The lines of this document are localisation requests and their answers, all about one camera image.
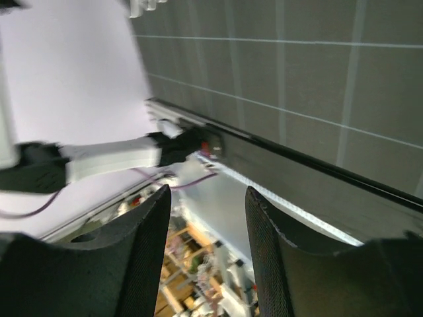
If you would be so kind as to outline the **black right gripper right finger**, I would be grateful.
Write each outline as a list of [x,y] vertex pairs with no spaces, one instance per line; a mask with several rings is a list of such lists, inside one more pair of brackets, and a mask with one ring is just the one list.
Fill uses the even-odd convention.
[[422,239],[353,246],[304,225],[248,187],[245,214],[262,316],[421,316]]

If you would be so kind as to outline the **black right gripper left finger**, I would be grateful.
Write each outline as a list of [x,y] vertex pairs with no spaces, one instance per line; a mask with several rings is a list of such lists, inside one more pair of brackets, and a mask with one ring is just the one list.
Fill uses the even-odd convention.
[[1,235],[2,316],[152,316],[171,212],[163,186],[76,241]]

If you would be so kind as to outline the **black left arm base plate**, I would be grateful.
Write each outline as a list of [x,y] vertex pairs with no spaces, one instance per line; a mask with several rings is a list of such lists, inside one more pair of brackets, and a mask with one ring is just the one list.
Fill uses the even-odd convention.
[[225,158],[225,145],[220,132],[211,127],[201,127],[202,143],[199,153],[210,160],[223,160]]

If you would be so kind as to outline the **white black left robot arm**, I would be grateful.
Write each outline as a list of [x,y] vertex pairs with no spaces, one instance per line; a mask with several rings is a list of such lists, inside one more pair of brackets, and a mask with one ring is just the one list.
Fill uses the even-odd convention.
[[18,161],[1,169],[1,190],[53,194],[97,174],[181,163],[205,143],[192,127],[175,137],[153,132],[137,139],[94,145],[30,142],[15,146]]

